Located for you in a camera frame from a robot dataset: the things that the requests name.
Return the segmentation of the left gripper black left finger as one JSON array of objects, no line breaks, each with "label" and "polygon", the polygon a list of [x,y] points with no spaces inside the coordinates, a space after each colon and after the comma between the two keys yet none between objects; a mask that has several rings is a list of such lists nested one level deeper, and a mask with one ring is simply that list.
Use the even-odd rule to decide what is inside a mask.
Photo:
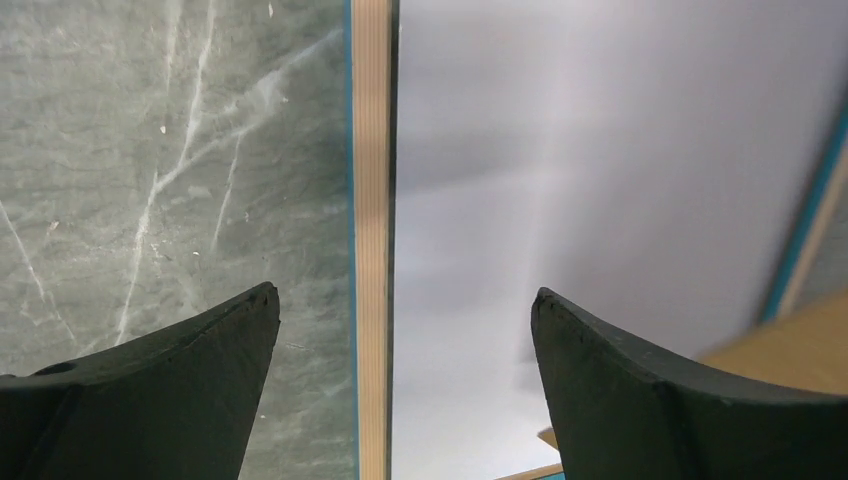
[{"label": "left gripper black left finger", "polygon": [[5,479],[235,479],[280,327],[264,282],[101,352],[1,379]]}]

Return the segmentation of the printed photo with white border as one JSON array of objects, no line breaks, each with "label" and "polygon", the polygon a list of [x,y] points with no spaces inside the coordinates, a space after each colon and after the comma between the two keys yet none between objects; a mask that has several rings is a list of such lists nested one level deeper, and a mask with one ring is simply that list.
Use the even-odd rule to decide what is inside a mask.
[{"label": "printed photo with white border", "polygon": [[839,110],[843,1],[400,5],[391,475],[554,463],[548,287],[685,356],[750,327]]}]

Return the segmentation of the blue wooden picture frame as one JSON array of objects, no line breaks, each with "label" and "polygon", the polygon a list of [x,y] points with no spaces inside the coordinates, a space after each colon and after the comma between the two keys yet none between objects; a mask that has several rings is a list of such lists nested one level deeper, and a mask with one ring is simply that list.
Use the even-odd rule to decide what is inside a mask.
[{"label": "blue wooden picture frame", "polygon": [[[400,5],[345,8],[354,211],[356,445],[391,475]],[[847,475],[847,80],[756,321],[678,354],[541,287],[530,308],[554,463],[495,479],[843,479]]]}]

